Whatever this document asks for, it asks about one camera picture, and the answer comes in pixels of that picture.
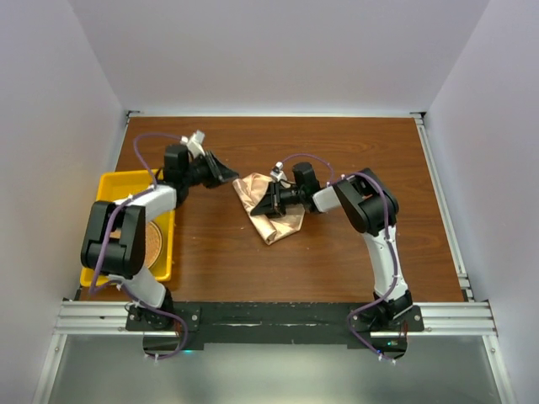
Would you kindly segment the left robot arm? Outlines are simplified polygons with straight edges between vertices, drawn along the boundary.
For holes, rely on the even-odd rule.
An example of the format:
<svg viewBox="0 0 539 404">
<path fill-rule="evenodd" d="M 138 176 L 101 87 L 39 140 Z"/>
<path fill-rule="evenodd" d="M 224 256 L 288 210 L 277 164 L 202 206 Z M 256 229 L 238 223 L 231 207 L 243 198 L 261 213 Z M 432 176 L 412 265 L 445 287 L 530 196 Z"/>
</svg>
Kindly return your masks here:
<svg viewBox="0 0 539 404">
<path fill-rule="evenodd" d="M 105 276 L 105 284 L 130 296 L 156 330 L 173 327 L 180 320 L 170 291 L 145 264 L 147 223 L 179 208 L 194 186 L 213 189 L 239 178 L 211 151 L 182 143 L 166 147 L 161 174 L 158 178 L 150 173 L 150 185 L 137 194 L 94 202 L 80 254 L 83 267 L 93 270 L 88 293 L 96 293 L 99 276 Z"/>
</svg>

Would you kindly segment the peach cloth napkin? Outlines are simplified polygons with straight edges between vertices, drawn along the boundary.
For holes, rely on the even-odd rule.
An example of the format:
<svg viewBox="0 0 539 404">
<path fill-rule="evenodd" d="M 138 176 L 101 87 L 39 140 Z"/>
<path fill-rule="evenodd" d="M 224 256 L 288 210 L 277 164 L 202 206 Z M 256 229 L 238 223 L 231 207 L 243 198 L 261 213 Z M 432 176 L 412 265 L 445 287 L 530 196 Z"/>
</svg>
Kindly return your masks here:
<svg viewBox="0 0 539 404">
<path fill-rule="evenodd" d="M 255 230 L 266 245 L 297 233 L 302 228 L 305 209 L 302 205 L 286 208 L 286 215 L 268 218 L 266 215 L 251 216 L 251 211 L 261 201 L 272 178 L 261 173 L 251 173 L 232 181 L 232 186 Z"/>
</svg>

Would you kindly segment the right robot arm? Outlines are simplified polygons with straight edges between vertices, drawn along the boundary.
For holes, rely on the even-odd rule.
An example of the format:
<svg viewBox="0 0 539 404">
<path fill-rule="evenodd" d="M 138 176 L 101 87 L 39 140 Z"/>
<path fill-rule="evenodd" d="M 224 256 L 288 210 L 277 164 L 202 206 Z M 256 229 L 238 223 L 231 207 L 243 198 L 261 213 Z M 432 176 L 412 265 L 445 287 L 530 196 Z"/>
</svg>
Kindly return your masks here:
<svg viewBox="0 0 539 404">
<path fill-rule="evenodd" d="M 395 330 L 413 305 L 398 257 L 397 198 L 369 168 L 323 187 L 309 162 L 293 166 L 292 183 L 286 182 L 282 167 L 280 162 L 275 165 L 272 180 L 250 215 L 280 219 L 293 205 L 317 214 L 343 209 L 366 243 L 374 274 L 374 301 L 355 315 L 370 326 Z"/>
</svg>

